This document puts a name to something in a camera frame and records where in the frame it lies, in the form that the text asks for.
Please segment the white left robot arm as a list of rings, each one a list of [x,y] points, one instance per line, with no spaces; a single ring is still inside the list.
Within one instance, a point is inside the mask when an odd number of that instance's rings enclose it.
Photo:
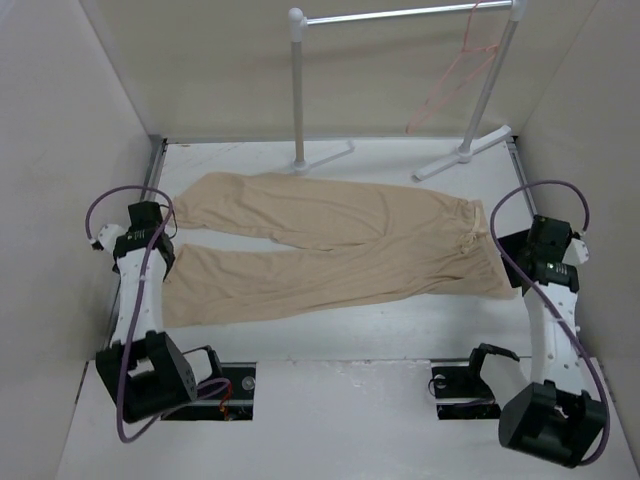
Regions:
[[[228,381],[209,346],[181,352],[164,329],[163,282],[174,261],[161,206],[143,201],[128,207],[130,226],[104,226],[98,245],[113,256],[120,278],[118,318],[96,368],[120,420],[133,424],[169,414],[199,398],[214,398]]]

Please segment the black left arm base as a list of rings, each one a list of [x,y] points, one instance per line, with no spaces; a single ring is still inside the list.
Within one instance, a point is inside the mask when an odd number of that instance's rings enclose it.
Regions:
[[[195,375],[196,400],[161,417],[163,421],[251,421],[257,365],[223,363],[210,346],[184,352]]]

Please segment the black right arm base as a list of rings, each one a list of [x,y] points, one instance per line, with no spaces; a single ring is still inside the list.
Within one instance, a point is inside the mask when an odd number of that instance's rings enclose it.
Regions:
[[[519,365],[518,355],[508,349],[481,343],[474,348],[466,365],[436,365],[427,384],[436,400],[439,420],[497,420],[501,408],[493,390],[481,378],[488,358],[506,358]]]

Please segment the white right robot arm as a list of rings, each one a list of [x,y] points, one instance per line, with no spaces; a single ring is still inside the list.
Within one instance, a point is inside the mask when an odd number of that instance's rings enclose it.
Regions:
[[[608,412],[586,390],[575,347],[578,265],[588,258],[569,223],[541,215],[529,230],[500,239],[516,263],[508,267],[522,289],[531,333],[531,370],[501,401],[500,444],[566,468],[575,468],[598,436]]]

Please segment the beige drawstring trousers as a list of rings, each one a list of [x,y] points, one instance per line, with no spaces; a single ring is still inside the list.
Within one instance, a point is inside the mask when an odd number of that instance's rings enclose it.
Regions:
[[[277,244],[185,244],[162,288],[166,325],[269,321],[415,295],[511,299],[481,202],[415,187],[210,173],[176,197],[181,230]]]

